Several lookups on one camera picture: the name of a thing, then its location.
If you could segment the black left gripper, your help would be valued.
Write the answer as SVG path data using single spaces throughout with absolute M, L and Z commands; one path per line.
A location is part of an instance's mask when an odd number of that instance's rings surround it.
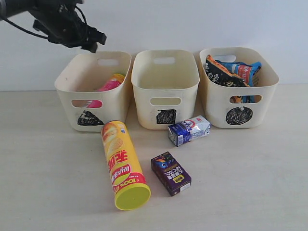
M 81 46 L 82 50 L 96 53 L 97 43 L 105 45 L 107 36 L 87 25 L 76 13 L 82 0 L 36 0 L 29 13 L 35 18 L 33 28 L 48 36 L 48 40 L 69 48 Z

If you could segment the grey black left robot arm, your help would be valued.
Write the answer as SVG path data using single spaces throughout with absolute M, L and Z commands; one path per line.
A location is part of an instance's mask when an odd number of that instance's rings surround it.
M 95 53 L 99 43 L 105 44 L 107 36 L 88 25 L 84 13 L 77 6 L 82 3 L 82 0 L 2 0 L 0 19 L 50 43 L 68 48 L 80 47 Z M 29 12 L 35 18 L 33 28 L 44 33 L 44 36 L 9 20 L 9 17 L 23 12 Z

